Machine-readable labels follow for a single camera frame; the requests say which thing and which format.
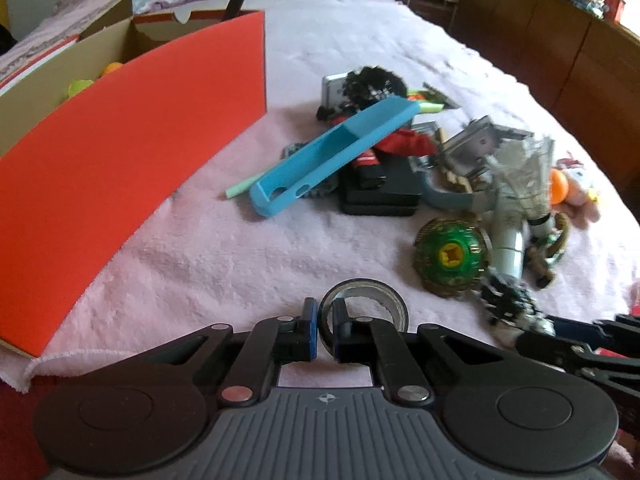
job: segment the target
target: dark red floor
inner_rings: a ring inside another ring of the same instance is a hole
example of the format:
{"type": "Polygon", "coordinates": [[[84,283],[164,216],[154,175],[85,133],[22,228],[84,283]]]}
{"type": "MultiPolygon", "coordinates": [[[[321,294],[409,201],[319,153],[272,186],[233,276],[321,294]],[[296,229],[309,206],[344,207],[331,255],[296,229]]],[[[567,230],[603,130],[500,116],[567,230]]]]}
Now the dark red floor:
{"type": "Polygon", "coordinates": [[[55,378],[36,378],[26,395],[0,382],[0,479],[37,480],[47,473],[31,418],[37,403],[55,382],[55,378]]]}

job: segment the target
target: window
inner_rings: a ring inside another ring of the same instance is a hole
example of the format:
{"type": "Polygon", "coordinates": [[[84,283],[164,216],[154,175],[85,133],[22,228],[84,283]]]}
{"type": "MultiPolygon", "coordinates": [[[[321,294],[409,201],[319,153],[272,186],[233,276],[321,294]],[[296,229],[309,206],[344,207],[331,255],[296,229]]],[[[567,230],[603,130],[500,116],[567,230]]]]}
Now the window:
{"type": "Polygon", "coordinates": [[[620,23],[640,36],[640,0],[624,0],[625,10],[622,11],[620,23]]]}

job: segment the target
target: silver screw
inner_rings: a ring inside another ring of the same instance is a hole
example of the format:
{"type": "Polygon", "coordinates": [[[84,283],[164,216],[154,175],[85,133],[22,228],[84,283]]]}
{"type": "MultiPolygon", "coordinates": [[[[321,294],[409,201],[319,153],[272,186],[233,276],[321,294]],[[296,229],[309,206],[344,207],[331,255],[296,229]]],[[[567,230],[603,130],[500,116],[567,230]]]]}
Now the silver screw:
{"type": "Polygon", "coordinates": [[[429,391],[422,386],[410,384],[398,390],[398,397],[407,402],[423,402],[429,398],[429,391]]]}
{"type": "Polygon", "coordinates": [[[245,402],[251,399],[254,392],[246,386],[229,386],[222,390],[222,398],[229,402],[245,402]]]}

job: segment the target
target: green spinning top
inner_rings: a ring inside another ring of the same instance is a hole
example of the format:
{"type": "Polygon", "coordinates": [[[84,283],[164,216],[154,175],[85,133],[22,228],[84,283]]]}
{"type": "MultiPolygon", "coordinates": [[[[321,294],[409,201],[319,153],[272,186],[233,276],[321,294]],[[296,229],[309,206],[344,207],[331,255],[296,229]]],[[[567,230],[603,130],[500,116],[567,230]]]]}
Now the green spinning top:
{"type": "Polygon", "coordinates": [[[442,298],[475,286],[490,262],[485,232],[464,220],[434,218],[420,229],[414,247],[424,288],[442,298]]]}

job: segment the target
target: roll of tape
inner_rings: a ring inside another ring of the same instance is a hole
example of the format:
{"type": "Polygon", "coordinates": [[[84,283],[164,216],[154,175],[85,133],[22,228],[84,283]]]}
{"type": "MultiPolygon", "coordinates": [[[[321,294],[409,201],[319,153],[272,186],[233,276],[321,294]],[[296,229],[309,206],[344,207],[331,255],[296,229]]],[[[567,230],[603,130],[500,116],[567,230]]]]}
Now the roll of tape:
{"type": "Polygon", "coordinates": [[[390,286],[367,278],[347,280],[334,286],[324,295],[320,303],[318,331],[322,344],[331,355],[334,354],[334,335],[329,330],[331,304],[334,300],[340,298],[369,298],[374,300],[391,314],[391,319],[398,332],[406,332],[409,329],[409,312],[406,309],[404,300],[390,286]]]}

